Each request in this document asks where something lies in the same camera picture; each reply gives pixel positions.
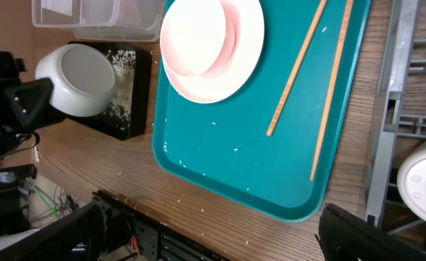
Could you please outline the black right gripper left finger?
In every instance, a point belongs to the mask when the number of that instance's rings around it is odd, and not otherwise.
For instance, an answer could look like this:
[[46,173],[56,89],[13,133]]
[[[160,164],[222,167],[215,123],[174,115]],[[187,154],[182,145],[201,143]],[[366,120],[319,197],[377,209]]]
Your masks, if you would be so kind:
[[107,225],[101,207],[93,202],[0,250],[0,261],[65,260],[80,243],[85,260],[97,260],[104,249]]

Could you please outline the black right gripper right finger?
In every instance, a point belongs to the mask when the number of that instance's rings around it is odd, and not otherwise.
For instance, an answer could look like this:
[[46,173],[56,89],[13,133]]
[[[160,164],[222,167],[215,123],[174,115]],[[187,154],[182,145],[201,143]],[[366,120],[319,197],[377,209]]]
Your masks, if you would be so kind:
[[326,260],[426,260],[426,222],[411,211],[393,210],[374,225],[335,204],[326,204],[316,239]]

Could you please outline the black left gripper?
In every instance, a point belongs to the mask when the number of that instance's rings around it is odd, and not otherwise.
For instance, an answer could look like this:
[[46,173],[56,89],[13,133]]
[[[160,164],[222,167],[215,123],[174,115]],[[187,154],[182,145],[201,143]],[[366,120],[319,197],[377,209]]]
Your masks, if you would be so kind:
[[22,82],[20,73],[25,71],[22,59],[0,51],[0,158],[20,152],[21,143],[32,137],[39,144],[39,128],[66,119],[65,113],[50,104],[51,79]]

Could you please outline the grey bowl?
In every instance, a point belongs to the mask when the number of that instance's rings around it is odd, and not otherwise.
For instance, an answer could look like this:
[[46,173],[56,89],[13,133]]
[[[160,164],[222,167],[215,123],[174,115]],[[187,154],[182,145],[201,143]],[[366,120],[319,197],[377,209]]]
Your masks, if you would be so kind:
[[120,83],[112,64],[100,51],[79,43],[67,44],[43,57],[35,77],[51,80],[50,105],[74,117],[103,112]]

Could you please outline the pink bowl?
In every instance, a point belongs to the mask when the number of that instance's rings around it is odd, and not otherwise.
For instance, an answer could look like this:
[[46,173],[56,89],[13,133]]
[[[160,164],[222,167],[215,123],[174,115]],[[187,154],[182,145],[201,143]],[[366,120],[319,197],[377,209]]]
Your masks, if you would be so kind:
[[162,23],[160,48],[176,75],[193,77],[218,67],[235,45],[235,25],[224,1],[175,0]]

